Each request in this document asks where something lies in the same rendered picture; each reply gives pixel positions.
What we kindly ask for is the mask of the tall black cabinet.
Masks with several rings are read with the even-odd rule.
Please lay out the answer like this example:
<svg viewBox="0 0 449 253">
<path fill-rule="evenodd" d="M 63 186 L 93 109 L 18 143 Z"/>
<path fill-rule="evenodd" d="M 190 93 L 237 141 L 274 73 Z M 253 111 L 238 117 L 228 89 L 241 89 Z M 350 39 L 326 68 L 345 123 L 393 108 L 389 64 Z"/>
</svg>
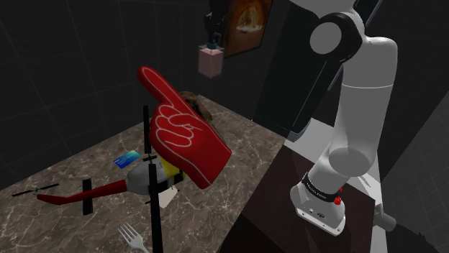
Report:
<svg viewBox="0 0 449 253">
<path fill-rule="evenodd" d="M 289 4 L 253 121 L 291 142 L 298 140 L 329 87 L 343 71 L 309 46 L 315 14 Z"/>
</svg>

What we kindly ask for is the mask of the red grey toy helicopter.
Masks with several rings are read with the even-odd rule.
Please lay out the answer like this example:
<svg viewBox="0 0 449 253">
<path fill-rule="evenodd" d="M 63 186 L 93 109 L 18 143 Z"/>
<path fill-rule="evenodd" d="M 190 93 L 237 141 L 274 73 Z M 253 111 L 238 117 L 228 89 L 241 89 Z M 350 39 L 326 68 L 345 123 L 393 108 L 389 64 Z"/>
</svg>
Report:
<svg viewBox="0 0 449 253">
<path fill-rule="evenodd" d="M 184 176 L 182 170 L 179 170 L 172 176 L 166 175 L 166 170 L 164 169 L 162 163 L 162 157 L 152 154 L 152 146 L 148 137 L 150 131 L 150 118 L 149 108 L 147 106 L 143 107 L 142 115 L 144 123 L 144 153 L 147 156 L 143 158 L 142 163 L 133 167 L 128 172 L 127 177 L 124 180 L 119 180 L 98 188 L 93 188 L 91 179 L 88 178 L 82 181 L 81 193 L 68 197 L 41 194 L 42 190 L 57 187 L 57 183 L 46 185 L 41 188 L 34 188 L 32 190 L 14 193 L 13 196 L 17 197 L 31 193 L 36 196 L 36 199 L 57 206 L 82 202 L 84 216 L 93 213 L 93 199 L 95 198 L 111 196 L 124 192 L 135 193 L 140 196 L 148 196 L 149 201 L 147 204 L 150 206 L 153 253 L 163 253 L 159 195 L 167 190 L 174 190 L 174 192 L 177 193 L 178 190 L 175 189 L 175 184 L 182 182 Z"/>
</svg>

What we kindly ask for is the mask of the brown lumpy thing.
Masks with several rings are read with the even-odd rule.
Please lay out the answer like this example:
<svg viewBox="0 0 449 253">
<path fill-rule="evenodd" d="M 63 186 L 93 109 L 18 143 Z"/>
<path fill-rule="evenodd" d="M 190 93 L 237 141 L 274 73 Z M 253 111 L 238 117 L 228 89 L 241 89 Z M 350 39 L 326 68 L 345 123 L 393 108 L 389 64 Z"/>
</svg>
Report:
<svg viewBox="0 0 449 253">
<path fill-rule="evenodd" d="M 222 135 L 213 125 L 213 117 L 210 112 L 205 108 L 203 103 L 198 99 L 197 95 L 190 91 L 180 92 L 181 97 L 186 101 L 186 103 L 215 131 L 219 138 L 225 143 Z"/>
</svg>

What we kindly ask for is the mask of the white plastic fork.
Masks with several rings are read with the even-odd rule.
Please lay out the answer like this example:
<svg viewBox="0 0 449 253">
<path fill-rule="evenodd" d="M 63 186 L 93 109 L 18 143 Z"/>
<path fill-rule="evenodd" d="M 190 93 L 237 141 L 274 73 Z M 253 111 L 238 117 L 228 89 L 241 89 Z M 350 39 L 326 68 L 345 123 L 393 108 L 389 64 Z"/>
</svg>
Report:
<svg viewBox="0 0 449 253">
<path fill-rule="evenodd" d="M 140 249 L 144 253 L 150 253 L 143 244 L 142 236 L 138 234 L 130 224 L 125 223 L 121 225 L 118 228 L 118 231 L 130 247 L 132 247 L 133 249 Z"/>
</svg>

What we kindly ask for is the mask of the red foam finger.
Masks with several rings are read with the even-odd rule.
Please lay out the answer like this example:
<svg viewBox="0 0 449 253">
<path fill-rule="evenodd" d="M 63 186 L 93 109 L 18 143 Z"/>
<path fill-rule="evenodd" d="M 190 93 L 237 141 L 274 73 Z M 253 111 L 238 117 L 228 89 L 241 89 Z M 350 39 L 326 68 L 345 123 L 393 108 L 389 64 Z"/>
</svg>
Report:
<svg viewBox="0 0 449 253">
<path fill-rule="evenodd" d="M 154 150 L 198 188 L 208 188 L 230 159 L 231 149 L 160 73 L 142 66 L 137 78 L 159 102 L 148 134 Z"/>
</svg>

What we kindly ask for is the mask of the orange wall picture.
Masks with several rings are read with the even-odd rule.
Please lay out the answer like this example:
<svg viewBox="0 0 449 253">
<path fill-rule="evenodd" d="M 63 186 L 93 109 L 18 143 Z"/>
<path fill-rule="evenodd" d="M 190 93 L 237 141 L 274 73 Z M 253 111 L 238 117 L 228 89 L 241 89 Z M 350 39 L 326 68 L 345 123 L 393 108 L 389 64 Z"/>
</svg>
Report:
<svg viewBox="0 0 449 253">
<path fill-rule="evenodd" d="M 260 47 L 273 0 L 228 0 L 226 58 Z"/>
</svg>

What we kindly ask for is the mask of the blue card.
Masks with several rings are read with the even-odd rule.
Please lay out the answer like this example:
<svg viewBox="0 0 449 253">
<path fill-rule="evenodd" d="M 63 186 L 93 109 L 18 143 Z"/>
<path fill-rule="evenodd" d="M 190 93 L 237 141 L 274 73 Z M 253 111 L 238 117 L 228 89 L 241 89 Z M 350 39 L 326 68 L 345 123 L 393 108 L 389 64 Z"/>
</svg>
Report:
<svg viewBox="0 0 449 253">
<path fill-rule="evenodd" d="M 115 159 L 113 161 L 113 163 L 120 169 L 123 169 L 126 166 L 133 163 L 135 160 L 138 160 L 140 157 L 141 157 L 141 155 L 138 152 L 131 150 L 131 151 L 125 153 L 124 155 L 118 157 L 117 159 Z"/>
</svg>

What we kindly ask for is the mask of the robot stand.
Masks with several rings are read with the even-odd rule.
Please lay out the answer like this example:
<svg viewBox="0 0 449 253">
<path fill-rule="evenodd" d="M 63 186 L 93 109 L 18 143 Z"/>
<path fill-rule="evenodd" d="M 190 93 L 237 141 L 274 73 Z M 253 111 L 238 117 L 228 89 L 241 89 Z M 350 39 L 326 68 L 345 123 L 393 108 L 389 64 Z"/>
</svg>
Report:
<svg viewBox="0 0 449 253">
<path fill-rule="evenodd" d="M 343 186 L 346 223 L 333 236 L 298 217 L 290 199 L 313 163 L 282 147 L 217 253 L 370 253 L 375 201 Z"/>
</svg>

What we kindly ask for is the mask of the pink box with teal cap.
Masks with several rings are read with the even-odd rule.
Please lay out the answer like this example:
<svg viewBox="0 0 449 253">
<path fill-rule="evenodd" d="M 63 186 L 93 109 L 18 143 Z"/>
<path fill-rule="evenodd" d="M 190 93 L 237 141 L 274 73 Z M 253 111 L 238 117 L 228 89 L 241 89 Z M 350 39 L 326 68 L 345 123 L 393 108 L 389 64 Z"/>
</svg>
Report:
<svg viewBox="0 0 449 253">
<path fill-rule="evenodd" d="M 199 46 L 198 71 L 208 78 L 214 78 L 222 73 L 224 48 L 209 49 L 206 45 Z"/>
</svg>

